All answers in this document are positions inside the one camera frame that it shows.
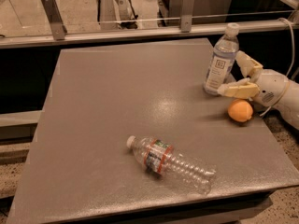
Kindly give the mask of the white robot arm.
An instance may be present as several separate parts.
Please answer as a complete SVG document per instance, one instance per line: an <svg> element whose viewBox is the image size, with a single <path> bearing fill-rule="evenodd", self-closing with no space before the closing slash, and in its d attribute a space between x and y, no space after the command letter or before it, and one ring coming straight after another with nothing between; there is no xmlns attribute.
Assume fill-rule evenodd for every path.
<svg viewBox="0 0 299 224"><path fill-rule="evenodd" d="M235 60L244 78L220 85L218 94L274 108L287 123L299 129L299 84L275 70L264 69L243 51L236 54Z"/></svg>

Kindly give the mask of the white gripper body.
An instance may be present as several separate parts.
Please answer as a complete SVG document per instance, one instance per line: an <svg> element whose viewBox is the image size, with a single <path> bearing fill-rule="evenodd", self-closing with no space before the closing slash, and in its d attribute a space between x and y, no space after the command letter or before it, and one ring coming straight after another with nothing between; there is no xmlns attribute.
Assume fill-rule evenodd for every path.
<svg viewBox="0 0 299 224"><path fill-rule="evenodd" d="M282 97L289 85L289 79L272 69L257 71L250 79L259 88L259 93L253 100L265 107L272 106Z"/></svg>

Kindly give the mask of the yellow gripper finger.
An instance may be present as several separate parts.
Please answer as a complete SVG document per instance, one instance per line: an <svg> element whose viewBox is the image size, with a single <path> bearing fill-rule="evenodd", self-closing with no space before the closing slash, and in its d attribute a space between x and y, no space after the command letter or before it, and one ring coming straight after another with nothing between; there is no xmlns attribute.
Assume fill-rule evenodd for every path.
<svg viewBox="0 0 299 224"><path fill-rule="evenodd" d="M258 85L251 83L248 77L237 82L222 84L218 88L219 95L238 99L249 99L256 96L259 92Z"/></svg>
<svg viewBox="0 0 299 224"><path fill-rule="evenodd" d="M259 62L241 50L236 54L235 60L243 77L251 77L256 71L263 69Z"/></svg>

